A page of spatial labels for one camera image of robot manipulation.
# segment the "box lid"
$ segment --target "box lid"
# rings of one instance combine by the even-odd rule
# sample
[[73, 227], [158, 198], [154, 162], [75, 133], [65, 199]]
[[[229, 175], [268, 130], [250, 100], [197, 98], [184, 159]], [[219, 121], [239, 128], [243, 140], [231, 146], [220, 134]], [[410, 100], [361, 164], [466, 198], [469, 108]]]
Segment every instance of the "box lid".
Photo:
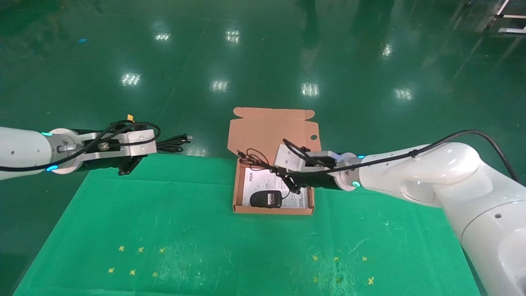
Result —
[[236, 107], [234, 114], [241, 117], [230, 121], [228, 131], [228, 149], [235, 155], [253, 148], [273, 164], [283, 139], [321, 151], [318, 123], [306, 121], [313, 110]]

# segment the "instruction manual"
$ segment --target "instruction manual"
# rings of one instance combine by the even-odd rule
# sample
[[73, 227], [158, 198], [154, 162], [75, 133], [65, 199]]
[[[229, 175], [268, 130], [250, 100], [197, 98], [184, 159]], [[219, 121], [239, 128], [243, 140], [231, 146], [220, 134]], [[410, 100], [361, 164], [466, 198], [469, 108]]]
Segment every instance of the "instruction manual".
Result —
[[281, 202], [282, 209], [307, 209], [307, 188], [301, 188], [300, 194], [290, 192], [283, 180], [269, 170], [245, 170], [245, 185], [243, 186], [243, 206], [250, 206], [250, 197], [258, 191], [278, 190], [286, 197]]

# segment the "open cardboard box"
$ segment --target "open cardboard box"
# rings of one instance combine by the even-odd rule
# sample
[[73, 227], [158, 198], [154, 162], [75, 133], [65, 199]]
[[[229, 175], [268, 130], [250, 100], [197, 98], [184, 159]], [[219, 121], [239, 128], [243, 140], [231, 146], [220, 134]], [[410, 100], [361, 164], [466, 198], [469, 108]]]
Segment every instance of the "open cardboard box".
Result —
[[[318, 124], [306, 121], [314, 116], [313, 110], [267, 109], [236, 107], [239, 119], [230, 121], [228, 131], [228, 149], [237, 155], [237, 151], [246, 152], [248, 148], [259, 150], [274, 164], [276, 153], [283, 139], [288, 139], [298, 147], [305, 146], [311, 151], [321, 151]], [[314, 212], [314, 189], [308, 188], [307, 209], [268, 209], [243, 206], [243, 187], [245, 168], [248, 166], [237, 162], [236, 180], [234, 183], [234, 201], [232, 206], [236, 213], [312, 215]]]

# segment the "robotic arm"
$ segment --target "robotic arm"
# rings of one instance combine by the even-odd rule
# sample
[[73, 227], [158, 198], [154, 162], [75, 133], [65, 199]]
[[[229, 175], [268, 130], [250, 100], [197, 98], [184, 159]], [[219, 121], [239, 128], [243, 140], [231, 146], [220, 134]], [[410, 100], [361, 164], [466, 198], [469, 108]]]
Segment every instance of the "robotic arm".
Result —
[[274, 167], [291, 192], [307, 185], [346, 191], [363, 186], [442, 208], [487, 293], [525, 295], [526, 188], [484, 163], [472, 147], [447, 139], [367, 156], [309, 152], [284, 140]]
[[186, 134], [158, 142], [160, 128], [147, 122], [123, 120], [103, 131], [54, 129], [48, 133], [0, 127], [0, 180], [106, 167], [129, 174], [148, 154], [180, 152], [190, 143]]

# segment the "white stand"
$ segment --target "white stand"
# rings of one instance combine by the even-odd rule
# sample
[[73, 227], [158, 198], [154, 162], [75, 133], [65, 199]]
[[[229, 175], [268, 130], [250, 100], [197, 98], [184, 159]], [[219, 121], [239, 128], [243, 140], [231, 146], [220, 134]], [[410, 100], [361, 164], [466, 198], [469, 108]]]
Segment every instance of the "white stand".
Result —
[[[500, 7], [499, 11], [490, 19], [488, 22], [488, 25], [486, 26], [486, 29], [489, 29], [493, 23], [497, 20], [497, 18], [524, 18], [526, 19], [526, 15], [512, 15], [512, 14], [502, 14], [502, 11], [506, 7], [510, 0], [505, 0], [502, 6]], [[522, 29], [514, 29], [514, 28], [500, 28], [499, 33], [516, 33], [516, 34], [526, 34], [526, 27]]]

